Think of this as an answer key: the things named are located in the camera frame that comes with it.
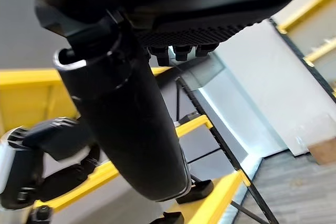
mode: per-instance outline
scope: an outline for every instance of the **gray wall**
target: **gray wall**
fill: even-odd
[[[40,27],[34,0],[0,0],[0,69],[50,68],[66,40]]]

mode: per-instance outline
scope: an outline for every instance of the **yellow metal bar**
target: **yellow metal bar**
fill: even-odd
[[[77,189],[48,202],[38,201],[34,206],[39,207],[41,205],[49,205],[50,207],[53,207],[55,212],[59,212],[90,192],[105,185],[118,175],[119,172],[115,166],[111,162],[107,162],[97,167],[95,172]]]
[[[209,118],[206,115],[201,115],[185,124],[182,124],[181,126],[176,128],[176,133],[178,137],[181,137],[190,131],[200,127],[201,125],[205,124],[208,129],[212,128],[213,125],[210,122]]]
[[[306,6],[299,9],[287,21],[278,26],[281,33],[286,33],[293,30],[299,23],[305,21],[308,17],[312,16],[321,7],[329,3],[331,0],[312,0]]]
[[[159,74],[163,73],[164,71],[167,71],[168,69],[171,69],[172,67],[158,67],[158,68],[152,68],[152,72],[154,76],[158,76]]]
[[[176,133],[178,137],[181,137],[203,124],[205,124],[209,129],[213,127],[207,116],[201,115],[191,120],[190,122],[187,122],[177,127]],[[61,197],[58,197],[45,203],[38,201],[35,204],[35,207],[41,205],[49,205],[50,207],[54,208],[55,212],[61,211],[62,209],[74,203],[75,201],[79,200],[80,198],[84,197],[85,195],[89,194],[90,192],[94,191],[100,186],[103,186],[107,182],[116,178],[118,174],[119,174],[118,170],[109,161],[97,167],[95,172],[88,178],[88,180],[85,181],[81,186],[79,186],[75,190],[72,190],[71,192]]]
[[[167,71],[171,67],[152,68],[155,76]],[[55,69],[12,69],[0,71],[0,90],[6,88],[20,88],[22,86],[36,87],[39,84],[56,84],[60,76]]]
[[[323,57],[327,53],[331,52],[332,50],[336,49],[336,37],[333,38],[330,42],[323,44],[318,50],[312,52],[305,56],[305,60],[314,62],[315,60]]]
[[[181,212],[185,224],[217,224],[244,177],[244,173],[239,170],[216,179],[215,188],[208,197],[192,203],[175,204],[168,212]]]

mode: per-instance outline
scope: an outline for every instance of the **floor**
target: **floor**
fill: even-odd
[[[263,161],[254,183],[280,224],[336,223],[336,165],[284,152]],[[243,206],[263,217],[250,194]],[[239,213],[234,223],[257,222]]]

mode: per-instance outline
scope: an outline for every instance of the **black metal frame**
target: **black metal frame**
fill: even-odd
[[[188,87],[187,83],[181,77],[176,79],[176,84],[177,84],[177,86],[176,86],[177,87],[177,92],[179,93],[180,92],[179,89],[182,88],[184,90],[185,94],[188,96],[189,100],[192,102],[192,104],[195,107],[195,109],[197,110],[197,112],[201,115],[207,115],[207,113],[202,108],[201,104],[199,103],[199,101],[197,100],[195,95],[193,94],[192,90]],[[260,195],[259,191],[255,187],[255,185],[253,184],[251,179],[248,177],[248,175],[246,174],[244,169],[241,167],[238,159],[235,157],[235,155],[233,154],[233,152],[231,151],[229,146],[226,144],[225,140],[222,138],[222,136],[220,135],[217,128],[215,126],[213,126],[209,130],[212,133],[213,137],[215,138],[216,142],[219,144],[219,147],[221,148],[221,150],[226,155],[227,159],[232,164],[233,168],[235,170],[241,170],[245,174],[246,178],[248,179],[248,181],[250,183],[250,186],[248,186],[247,189],[249,190],[249,192],[253,196],[253,198],[256,201],[256,203],[258,204],[259,208],[264,213],[268,222],[262,220],[261,218],[254,215],[253,213],[251,213],[250,211],[248,211],[247,209],[245,209],[241,205],[235,203],[234,201],[231,202],[231,205],[234,206],[235,208],[237,208],[238,211],[241,211],[241,212],[247,214],[248,216],[250,216],[251,218],[253,218],[254,220],[256,220],[257,222],[259,222],[261,224],[265,224],[265,223],[279,224],[278,220],[276,219],[276,217],[274,216],[272,211],[269,209],[268,205],[266,204],[263,197]]]

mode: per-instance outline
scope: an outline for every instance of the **black bolt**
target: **black bolt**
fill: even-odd
[[[48,206],[40,206],[36,211],[37,220],[47,220],[50,218],[51,208]]]

